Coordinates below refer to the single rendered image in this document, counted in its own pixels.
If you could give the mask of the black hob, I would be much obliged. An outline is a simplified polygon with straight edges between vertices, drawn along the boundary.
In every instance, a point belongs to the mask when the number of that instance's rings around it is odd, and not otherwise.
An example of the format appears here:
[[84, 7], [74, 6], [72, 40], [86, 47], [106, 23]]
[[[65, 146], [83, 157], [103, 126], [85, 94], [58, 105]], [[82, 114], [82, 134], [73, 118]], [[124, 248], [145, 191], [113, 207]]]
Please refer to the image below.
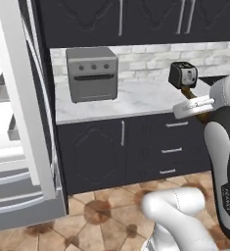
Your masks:
[[200, 76], [200, 80], [209, 86], [213, 86], [217, 81], [224, 78], [225, 78], [225, 75]]

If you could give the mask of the dark wall cupboard door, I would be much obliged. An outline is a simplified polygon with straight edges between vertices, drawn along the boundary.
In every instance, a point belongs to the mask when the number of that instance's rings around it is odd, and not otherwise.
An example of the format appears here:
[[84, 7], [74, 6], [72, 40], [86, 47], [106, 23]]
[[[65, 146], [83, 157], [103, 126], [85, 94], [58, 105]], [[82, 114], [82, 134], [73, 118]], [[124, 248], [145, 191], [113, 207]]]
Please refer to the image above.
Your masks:
[[180, 0], [126, 0], [122, 39], [129, 45], [177, 42]]
[[118, 45], [118, 0], [38, 0], [48, 48]]
[[230, 41], [230, 0], [196, 0], [191, 42]]

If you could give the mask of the white fridge door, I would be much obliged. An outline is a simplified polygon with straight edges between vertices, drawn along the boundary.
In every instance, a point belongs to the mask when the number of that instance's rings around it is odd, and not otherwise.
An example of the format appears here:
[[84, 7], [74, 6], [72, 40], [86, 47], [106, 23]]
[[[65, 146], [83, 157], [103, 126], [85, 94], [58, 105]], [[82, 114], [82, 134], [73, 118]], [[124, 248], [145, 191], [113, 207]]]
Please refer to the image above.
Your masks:
[[53, 107], [32, 0], [0, 0], [0, 173], [27, 169], [56, 198]]

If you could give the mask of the grey fridge freezer drawer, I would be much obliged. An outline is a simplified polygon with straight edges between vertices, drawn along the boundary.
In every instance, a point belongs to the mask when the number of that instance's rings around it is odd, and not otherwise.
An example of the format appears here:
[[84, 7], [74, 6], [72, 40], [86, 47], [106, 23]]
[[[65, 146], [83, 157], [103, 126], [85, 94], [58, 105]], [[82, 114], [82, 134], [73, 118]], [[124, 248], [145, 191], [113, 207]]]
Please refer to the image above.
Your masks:
[[0, 173], [0, 230], [32, 226], [64, 217], [66, 199], [55, 171], [56, 198], [45, 200], [40, 185], [33, 185], [27, 169]]

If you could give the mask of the white fridge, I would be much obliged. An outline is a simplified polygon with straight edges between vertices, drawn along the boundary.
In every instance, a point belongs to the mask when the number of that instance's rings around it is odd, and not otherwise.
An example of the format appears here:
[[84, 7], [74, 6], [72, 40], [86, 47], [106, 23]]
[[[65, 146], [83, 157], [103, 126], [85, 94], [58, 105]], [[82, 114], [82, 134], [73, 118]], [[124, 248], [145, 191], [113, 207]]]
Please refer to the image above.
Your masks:
[[35, 0], [0, 0], [0, 230], [69, 212]]

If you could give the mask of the dark drawer front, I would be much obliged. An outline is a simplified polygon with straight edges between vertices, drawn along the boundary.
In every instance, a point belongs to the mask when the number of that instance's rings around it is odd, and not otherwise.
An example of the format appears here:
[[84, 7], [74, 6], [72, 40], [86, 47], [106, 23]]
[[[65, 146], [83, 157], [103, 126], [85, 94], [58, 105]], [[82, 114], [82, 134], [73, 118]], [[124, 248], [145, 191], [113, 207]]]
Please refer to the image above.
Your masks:
[[[160, 171], [166, 171], [175, 169], [176, 172], [172, 174], [161, 175]], [[126, 182], [127, 183], [137, 183], [137, 182], [145, 182], [156, 179], [169, 178], [174, 176], [184, 176], [191, 175], [196, 173], [202, 173], [210, 170], [210, 163], [170, 163], [166, 167], [143, 167], [139, 168], [128, 168], [126, 173]]]
[[[189, 122], [189, 124], [177, 127], [165, 126], [165, 124], [182, 122]], [[185, 137], [199, 136], [203, 133], [203, 124], [196, 118], [177, 120], [172, 113], [133, 117], [127, 120], [127, 125], [127, 133], [130, 140], [182, 140]]]
[[[182, 147], [183, 151], [168, 154], [163, 154], [161, 152], [161, 150], [179, 147]], [[207, 150], [204, 148], [203, 144], [193, 145], [183, 140], [142, 140], [139, 143], [133, 143], [128, 148], [128, 166], [139, 169], [143, 167], [166, 167], [170, 163], [206, 163], [207, 161]]]

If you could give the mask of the dark base cupboard door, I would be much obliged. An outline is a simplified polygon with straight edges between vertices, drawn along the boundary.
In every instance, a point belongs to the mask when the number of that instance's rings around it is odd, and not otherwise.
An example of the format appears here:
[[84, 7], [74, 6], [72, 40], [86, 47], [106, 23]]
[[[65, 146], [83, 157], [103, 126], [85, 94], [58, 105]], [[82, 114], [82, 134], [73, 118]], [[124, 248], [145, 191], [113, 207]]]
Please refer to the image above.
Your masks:
[[121, 121], [58, 126], [68, 195], [110, 188], [125, 182], [125, 136]]

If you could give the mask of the black toaster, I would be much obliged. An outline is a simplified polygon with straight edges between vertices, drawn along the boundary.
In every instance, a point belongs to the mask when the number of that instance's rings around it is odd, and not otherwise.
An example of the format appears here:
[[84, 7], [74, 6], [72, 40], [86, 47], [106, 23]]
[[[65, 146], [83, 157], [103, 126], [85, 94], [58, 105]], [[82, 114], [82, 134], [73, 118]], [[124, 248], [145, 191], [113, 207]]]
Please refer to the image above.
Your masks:
[[198, 70], [188, 62], [172, 62], [170, 64], [168, 82], [175, 88], [195, 88], [198, 79]]

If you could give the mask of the grey toaster oven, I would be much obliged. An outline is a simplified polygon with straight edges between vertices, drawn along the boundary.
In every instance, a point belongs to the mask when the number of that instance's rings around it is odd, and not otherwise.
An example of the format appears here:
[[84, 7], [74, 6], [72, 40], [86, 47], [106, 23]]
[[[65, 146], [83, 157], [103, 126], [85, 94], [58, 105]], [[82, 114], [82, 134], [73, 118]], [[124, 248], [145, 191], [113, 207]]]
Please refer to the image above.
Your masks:
[[66, 57], [73, 103], [117, 98], [118, 58], [109, 47], [68, 48]]

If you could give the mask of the brown elongated object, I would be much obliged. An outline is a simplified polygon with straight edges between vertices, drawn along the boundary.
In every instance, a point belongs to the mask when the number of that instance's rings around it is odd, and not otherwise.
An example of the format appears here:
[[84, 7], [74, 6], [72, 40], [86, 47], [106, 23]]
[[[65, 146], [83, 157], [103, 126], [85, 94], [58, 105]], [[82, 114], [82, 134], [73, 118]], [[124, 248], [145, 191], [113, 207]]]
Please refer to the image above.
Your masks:
[[[189, 87], [183, 87], [181, 89], [181, 93], [187, 98], [187, 100], [192, 99], [192, 98], [196, 98], [198, 96], [196, 96]], [[206, 112], [206, 113], [202, 113], [199, 115], [196, 115], [195, 117], [202, 123], [202, 124], [206, 124], [208, 122], [208, 119], [211, 115], [212, 111], [210, 112]]]

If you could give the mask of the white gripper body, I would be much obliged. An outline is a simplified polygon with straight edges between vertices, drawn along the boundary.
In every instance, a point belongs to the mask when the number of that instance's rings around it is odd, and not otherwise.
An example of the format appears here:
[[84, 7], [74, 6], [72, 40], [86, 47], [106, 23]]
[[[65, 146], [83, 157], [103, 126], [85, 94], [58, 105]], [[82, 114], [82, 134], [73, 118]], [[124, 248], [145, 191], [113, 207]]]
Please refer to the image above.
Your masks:
[[196, 116], [213, 110], [214, 99], [208, 95], [192, 98], [179, 103], [173, 107], [173, 114], [176, 119], [183, 119]]

